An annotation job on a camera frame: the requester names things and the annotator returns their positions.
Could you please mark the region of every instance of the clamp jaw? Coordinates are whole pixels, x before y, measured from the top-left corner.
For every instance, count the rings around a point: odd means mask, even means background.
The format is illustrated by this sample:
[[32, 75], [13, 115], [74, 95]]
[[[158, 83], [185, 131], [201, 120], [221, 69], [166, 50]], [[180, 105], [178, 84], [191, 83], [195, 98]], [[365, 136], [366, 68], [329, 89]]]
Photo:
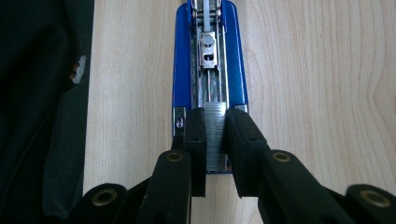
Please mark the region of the clamp jaw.
[[[191, 197], [205, 196], [204, 109], [187, 113], [185, 137], [174, 138], [151, 178], [127, 190], [91, 189], [66, 223], [190, 223]], [[258, 197], [264, 223], [396, 223], [396, 197], [369, 185], [346, 196], [321, 186], [291, 153], [271, 150], [250, 115], [230, 108], [225, 143], [240, 197]]]

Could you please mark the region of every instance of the blue plastic casing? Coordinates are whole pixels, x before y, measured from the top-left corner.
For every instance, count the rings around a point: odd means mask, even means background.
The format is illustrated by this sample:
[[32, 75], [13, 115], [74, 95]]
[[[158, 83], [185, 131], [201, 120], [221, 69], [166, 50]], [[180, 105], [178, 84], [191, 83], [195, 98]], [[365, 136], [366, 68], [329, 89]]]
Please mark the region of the blue plastic casing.
[[[248, 105], [248, 92], [242, 56], [236, 7], [223, 1], [221, 20], [225, 22], [225, 42], [230, 107]], [[177, 10], [172, 107], [191, 110], [191, 0]]]

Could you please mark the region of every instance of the stapler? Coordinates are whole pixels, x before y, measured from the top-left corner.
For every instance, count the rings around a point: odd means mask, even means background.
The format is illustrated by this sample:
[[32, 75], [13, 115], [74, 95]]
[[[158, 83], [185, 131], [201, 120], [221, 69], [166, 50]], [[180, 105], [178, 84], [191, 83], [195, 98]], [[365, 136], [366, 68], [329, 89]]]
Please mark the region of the stapler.
[[206, 170], [230, 173], [223, 148], [227, 109], [248, 112], [241, 39], [235, 5], [188, 0], [177, 10], [173, 82], [173, 135], [184, 133], [186, 113], [205, 113]]

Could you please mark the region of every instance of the wood grain surface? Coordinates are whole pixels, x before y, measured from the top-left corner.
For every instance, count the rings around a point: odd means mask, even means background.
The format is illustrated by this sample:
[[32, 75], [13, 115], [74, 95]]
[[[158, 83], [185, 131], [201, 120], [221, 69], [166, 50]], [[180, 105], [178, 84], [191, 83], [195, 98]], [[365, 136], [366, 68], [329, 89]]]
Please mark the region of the wood grain surface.
[[[238, 0], [250, 115], [271, 148], [294, 153], [340, 193], [396, 194], [394, 0]], [[84, 192], [130, 188], [171, 146], [180, 0], [95, 1]], [[262, 223], [231, 175], [207, 177], [192, 223]]]

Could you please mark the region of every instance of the metal screw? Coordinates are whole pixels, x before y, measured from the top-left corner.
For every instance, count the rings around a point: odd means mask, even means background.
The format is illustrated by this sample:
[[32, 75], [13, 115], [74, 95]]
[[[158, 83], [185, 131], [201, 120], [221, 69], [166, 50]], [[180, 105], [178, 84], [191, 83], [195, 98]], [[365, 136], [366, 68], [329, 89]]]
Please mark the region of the metal screw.
[[184, 126], [184, 119], [182, 117], [178, 117], [176, 121], [176, 127], [181, 129]]

